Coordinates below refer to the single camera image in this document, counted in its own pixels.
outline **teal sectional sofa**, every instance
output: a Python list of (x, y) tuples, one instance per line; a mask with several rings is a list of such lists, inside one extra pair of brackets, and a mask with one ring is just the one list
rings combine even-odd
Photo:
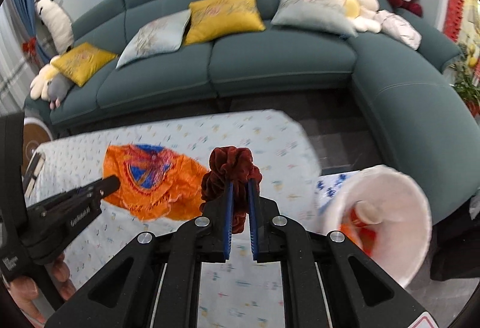
[[(195, 0), (105, 0), (73, 25), (76, 44), (89, 41), (121, 54), (147, 22)], [(392, 11), (387, 0), (381, 9)], [(437, 223), (480, 186), (480, 130), (442, 71), (458, 47), (404, 10), (422, 34), (418, 51), (386, 35), (331, 34), (278, 28), (279, 0), (257, 0), (266, 31), (234, 34), (115, 70), (117, 60), (60, 108), (26, 100), (46, 123), (68, 128), (190, 100), (268, 91), (350, 87), (387, 164), (411, 175), (430, 200)]]

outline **human hand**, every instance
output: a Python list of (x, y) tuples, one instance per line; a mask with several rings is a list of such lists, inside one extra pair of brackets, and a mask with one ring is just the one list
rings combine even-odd
[[(68, 300), (75, 293), (75, 287), (69, 279), (70, 270), (63, 261), (64, 258), (65, 254), (62, 254), (55, 260), (52, 275), (62, 283), (58, 291), (64, 300)], [(35, 327), (41, 328), (46, 320), (32, 302), (39, 294), (37, 284), (31, 278), (19, 277), (13, 280), (9, 286), (9, 293), (17, 306), (32, 318), (31, 321)]]

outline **round wooden object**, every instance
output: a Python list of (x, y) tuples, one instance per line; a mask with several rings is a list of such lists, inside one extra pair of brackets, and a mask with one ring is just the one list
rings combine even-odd
[(23, 164), (22, 175), (25, 175), (28, 164), (42, 143), (53, 141), (48, 127), (37, 118), (27, 117), (23, 122)]

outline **red ribbon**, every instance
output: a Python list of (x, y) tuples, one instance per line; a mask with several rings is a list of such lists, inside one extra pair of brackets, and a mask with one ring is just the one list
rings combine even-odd
[(30, 40), (28, 40), (28, 42), (24, 42), (22, 44), (22, 49), (23, 49), (23, 53), (26, 53), (28, 55), (29, 60), (34, 61), (37, 65), (40, 66), (40, 63), (37, 59), (36, 46), (37, 46), (37, 38), (32, 37)]

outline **embroidered pillow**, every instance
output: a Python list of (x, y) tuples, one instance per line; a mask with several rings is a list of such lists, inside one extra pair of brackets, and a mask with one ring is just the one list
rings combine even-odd
[(343, 36), (357, 35), (352, 23), (345, 17), (342, 6), (330, 0), (280, 0), (272, 25), (320, 30)]
[(191, 26), (185, 45), (265, 30), (256, 0), (201, 0), (191, 2), (189, 8)]
[(100, 68), (115, 59), (115, 53), (103, 51), (88, 42), (64, 53), (50, 62), (64, 76), (79, 87), (83, 86)]
[(177, 51), (182, 45), (183, 33), (189, 19), (190, 10), (183, 10), (156, 19), (140, 28), (121, 54), (117, 69), (138, 59)]

